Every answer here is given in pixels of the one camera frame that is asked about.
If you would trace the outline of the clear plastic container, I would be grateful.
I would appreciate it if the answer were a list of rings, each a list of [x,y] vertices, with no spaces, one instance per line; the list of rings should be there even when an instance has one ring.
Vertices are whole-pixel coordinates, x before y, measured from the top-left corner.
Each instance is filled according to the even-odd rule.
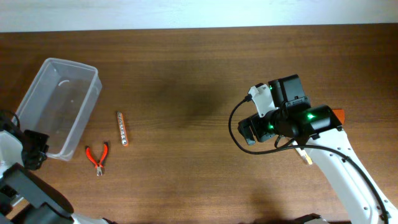
[[[46,59],[17,109],[21,130],[48,135],[47,156],[71,160],[101,89],[97,68]]]

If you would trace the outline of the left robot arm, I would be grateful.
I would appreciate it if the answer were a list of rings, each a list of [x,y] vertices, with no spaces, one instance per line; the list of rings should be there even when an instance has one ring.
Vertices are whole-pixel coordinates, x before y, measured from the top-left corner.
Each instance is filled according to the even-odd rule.
[[[32,173],[47,159],[48,138],[22,131],[16,114],[1,110],[1,223],[111,223],[75,213],[59,191]]]

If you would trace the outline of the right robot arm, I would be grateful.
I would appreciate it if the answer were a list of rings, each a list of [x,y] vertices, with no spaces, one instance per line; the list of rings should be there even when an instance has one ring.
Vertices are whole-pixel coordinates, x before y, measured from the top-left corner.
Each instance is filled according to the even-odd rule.
[[[243,103],[257,112],[238,123],[249,146],[288,138],[267,154],[295,149],[323,172],[352,223],[397,223],[397,208],[387,199],[355,154],[342,115],[327,105],[312,107],[298,75],[250,87]]]

